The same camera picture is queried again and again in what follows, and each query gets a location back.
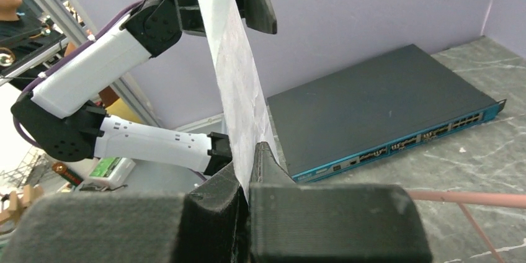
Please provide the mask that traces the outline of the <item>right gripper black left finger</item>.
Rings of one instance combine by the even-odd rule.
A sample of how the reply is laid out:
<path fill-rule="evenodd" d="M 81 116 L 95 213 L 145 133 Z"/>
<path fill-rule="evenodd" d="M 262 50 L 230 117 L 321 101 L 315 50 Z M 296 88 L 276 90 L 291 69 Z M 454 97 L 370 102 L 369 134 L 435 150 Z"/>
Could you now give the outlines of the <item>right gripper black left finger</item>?
<path fill-rule="evenodd" d="M 188 193 L 78 192 L 32 205 L 2 262 L 247 262 L 247 204 L 229 164 Z"/>

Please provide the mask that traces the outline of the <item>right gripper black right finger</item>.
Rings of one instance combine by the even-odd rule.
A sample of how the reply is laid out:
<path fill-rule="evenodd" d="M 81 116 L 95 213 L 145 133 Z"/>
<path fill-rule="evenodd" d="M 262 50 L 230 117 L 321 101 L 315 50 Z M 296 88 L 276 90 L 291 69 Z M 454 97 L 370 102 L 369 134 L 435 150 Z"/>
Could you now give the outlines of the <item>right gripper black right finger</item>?
<path fill-rule="evenodd" d="M 431 262 L 426 232 L 398 185 L 297 184 L 266 142 L 248 190 L 252 262 Z"/>

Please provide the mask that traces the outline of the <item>pink perforated music stand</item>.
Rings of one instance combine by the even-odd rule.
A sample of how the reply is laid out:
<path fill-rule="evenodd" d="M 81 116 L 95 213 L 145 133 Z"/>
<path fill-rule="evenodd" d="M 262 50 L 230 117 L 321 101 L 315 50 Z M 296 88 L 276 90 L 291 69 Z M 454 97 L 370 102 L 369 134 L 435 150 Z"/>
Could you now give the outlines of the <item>pink perforated music stand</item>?
<path fill-rule="evenodd" d="M 525 208 L 524 194 L 500 194 L 500 193 L 483 193 L 483 192 L 452 192 L 452 191 L 424 191 L 424 190 L 410 190 L 408 192 L 410 197 L 414 200 L 430 201 L 430 202 L 446 202 L 455 203 L 463 212 L 466 219 L 470 222 L 479 237 L 484 241 L 488 247 L 489 252 L 493 255 L 497 262 L 503 262 L 503 258 L 497 252 L 491 240 L 484 232 L 482 227 L 478 224 L 472 216 L 467 205 L 481 205 L 501 208 Z"/>

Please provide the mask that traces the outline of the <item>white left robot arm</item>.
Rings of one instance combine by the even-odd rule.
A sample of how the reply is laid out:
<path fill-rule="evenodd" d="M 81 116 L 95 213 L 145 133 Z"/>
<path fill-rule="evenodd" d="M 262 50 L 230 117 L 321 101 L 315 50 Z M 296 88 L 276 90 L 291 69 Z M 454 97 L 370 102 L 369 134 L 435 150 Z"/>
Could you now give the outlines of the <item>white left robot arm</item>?
<path fill-rule="evenodd" d="M 203 36 L 198 0 L 141 0 L 92 40 L 32 81 L 11 107 L 21 135 L 63 162 L 123 157 L 186 167 L 212 176 L 232 161 L 227 135 L 181 133 L 114 115 L 110 84 L 174 46 Z"/>

